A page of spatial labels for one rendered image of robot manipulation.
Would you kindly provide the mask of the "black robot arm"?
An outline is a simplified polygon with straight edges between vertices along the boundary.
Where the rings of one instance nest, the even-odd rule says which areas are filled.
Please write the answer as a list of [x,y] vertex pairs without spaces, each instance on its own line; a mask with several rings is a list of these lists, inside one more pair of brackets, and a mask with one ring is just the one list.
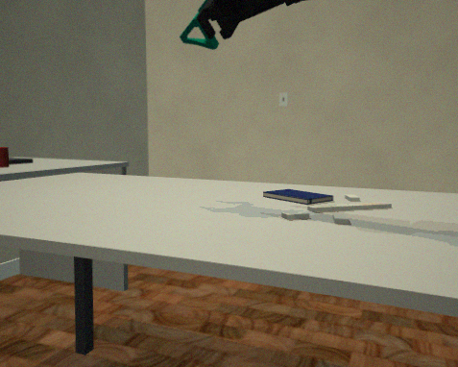
[[[299,3],[305,0],[214,0],[223,17],[229,16],[235,12],[246,9],[246,3],[249,2],[253,12],[259,14],[266,12],[285,2],[287,6]],[[245,3],[246,2],[246,3]]]

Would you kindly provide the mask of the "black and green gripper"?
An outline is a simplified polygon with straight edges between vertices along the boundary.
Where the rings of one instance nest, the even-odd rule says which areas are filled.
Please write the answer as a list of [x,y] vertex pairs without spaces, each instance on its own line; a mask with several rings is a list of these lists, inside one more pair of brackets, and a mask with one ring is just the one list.
[[[183,43],[200,45],[212,50],[216,49],[219,45],[219,42],[217,41],[216,37],[214,37],[216,33],[208,19],[211,19],[211,21],[217,21],[220,28],[222,29],[219,33],[223,39],[230,38],[239,22],[257,15],[257,13],[253,12],[253,10],[250,10],[251,5],[249,2],[246,3],[246,6],[246,9],[223,17],[214,0],[205,0],[201,7],[198,9],[196,16],[192,19],[192,21],[181,34],[181,41]],[[187,37],[194,27],[199,27],[205,36],[205,39]]]

